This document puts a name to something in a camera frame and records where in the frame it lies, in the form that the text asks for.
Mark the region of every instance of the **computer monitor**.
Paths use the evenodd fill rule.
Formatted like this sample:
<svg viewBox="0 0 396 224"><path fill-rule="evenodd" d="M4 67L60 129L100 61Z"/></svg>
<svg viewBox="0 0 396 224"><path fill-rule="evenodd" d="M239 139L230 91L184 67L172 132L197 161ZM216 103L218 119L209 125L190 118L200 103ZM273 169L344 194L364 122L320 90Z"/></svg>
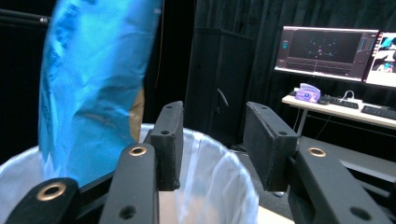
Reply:
<svg viewBox="0 0 396 224"><path fill-rule="evenodd" d="M396 33L380 32L363 81L396 88Z"/></svg>
<svg viewBox="0 0 396 224"><path fill-rule="evenodd" d="M276 71L361 82L378 30L284 26Z"/></svg>

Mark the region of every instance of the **white desk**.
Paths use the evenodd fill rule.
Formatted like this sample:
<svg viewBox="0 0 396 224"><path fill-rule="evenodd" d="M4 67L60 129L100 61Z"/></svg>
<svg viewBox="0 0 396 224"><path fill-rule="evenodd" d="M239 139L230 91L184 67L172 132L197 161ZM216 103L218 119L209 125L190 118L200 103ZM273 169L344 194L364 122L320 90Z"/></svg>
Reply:
<svg viewBox="0 0 396 224"><path fill-rule="evenodd" d="M353 119L360 122L374 124L390 129L396 129L396 120L384 119L377 116L361 113L363 105L359 106L359 109L352 109L340 105L318 105L309 103L301 100L296 100L294 96L285 96L282 102L294 107L298 107L304 110L297 134L300 136L299 146L300 147L318 147L323 150L330 151L335 157L337 157L345 167L356 170L367 175L372 175L389 182L396 182L396 163L391 161L382 160L370 155L359 153L351 149L338 147L328 143L320 142L315 139L301 136L303 131L304 122L308 110L329 114L332 116Z"/></svg>
<svg viewBox="0 0 396 224"><path fill-rule="evenodd" d="M294 221L282 217L264 207L259 206L259 214L257 215L257 224L276 223L276 224L293 224Z"/></svg>
<svg viewBox="0 0 396 224"><path fill-rule="evenodd" d="M283 97L282 103L294 107L298 107L304 110L297 131L297 134L299 136L301 136L308 110L323 114L329 114L344 119L353 119L356 121L374 124L376 126L382 126L385 128L396 129L396 120L384 119L378 116L361 113L361 109L363 108L364 104L359 104L359 109L348 108L340 105L319 105L319 104L309 103L306 101L296 100L294 96L290 96L290 95Z"/></svg>

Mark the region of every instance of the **black curtain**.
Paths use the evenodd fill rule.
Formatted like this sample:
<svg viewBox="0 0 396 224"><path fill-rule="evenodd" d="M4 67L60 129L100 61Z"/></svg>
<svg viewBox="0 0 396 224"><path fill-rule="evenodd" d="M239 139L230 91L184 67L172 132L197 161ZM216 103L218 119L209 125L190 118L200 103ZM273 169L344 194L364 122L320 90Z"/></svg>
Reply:
<svg viewBox="0 0 396 224"><path fill-rule="evenodd" d="M164 0L163 16L146 73L143 121L155 123L163 107L184 101L194 22L193 0Z"/></svg>
<svg viewBox="0 0 396 224"><path fill-rule="evenodd" d="M300 83L314 85L332 96L354 91L355 98L366 103L396 107L394 89L274 71L283 26L396 31L396 1L198 0L196 6L195 28L221 28L255 40L246 101L271 107L291 127L294 127L298 109L282 104L281 99ZM313 113L303 134L396 161L396 132L393 130Z"/></svg>
<svg viewBox="0 0 396 224"><path fill-rule="evenodd" d="M0 1L0 164L37 146L40 66L47 24L36 17L49 17L54 4L53 0Z"/></svg>

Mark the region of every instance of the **black panel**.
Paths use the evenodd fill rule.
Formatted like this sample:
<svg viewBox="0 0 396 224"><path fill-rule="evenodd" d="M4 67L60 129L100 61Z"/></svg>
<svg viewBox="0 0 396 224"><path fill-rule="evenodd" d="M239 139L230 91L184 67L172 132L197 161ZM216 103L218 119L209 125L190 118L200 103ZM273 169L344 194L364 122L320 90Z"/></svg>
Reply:
<svg viewBox="0 0 396 224"><path fill-rule="evenodd" d="M159 223L155 156L149 144L121 152L99 223Z"/></svg>
<svg viewBox="0 0 396 224"><path fill-rule="evenodd" d="M24 13L50 16L55 5L54 0L2 0L0 8Z"/></svg>
<svg viewBox="0 0 396 224"><path fill-rule="evenodd" d="M183 103L165 105L150 133L150 143L159 158L158 190L173 191L180 187L183 156Z"/></svg>
<svg viewBox="0 0 396 224"><path fill-rule="evenodd" d="M78 201L76 180L53 178L32 188L13 209L6 223L72 223L78 214Z"/></svg>
<svg viewBox="0 0 396 224"><path fill-rule="evenodd" d="M185 102L185 127L223 145L236 143L245 106L252 41L220 29L194 32Z"/></svg>
<svg viewBox="0 0 396 224"><path fill-rule="evenodd" d="M184 101L191 55L195 2L166 0L146 77L144 122L154 123L163 106Z"/></svg>
<svg viewBox="0 0 396 224"><path fill-rule="evenodd" d="M37 146L38 89L46 31L0 26L0 163Z"/></svg>
<svg viewBox="0 0 396 224"><path fill-rule="evenodd" d="M244 145L262 187L286 191L286 159L297 150L297 134L270 107L247 103Z"/></svg>

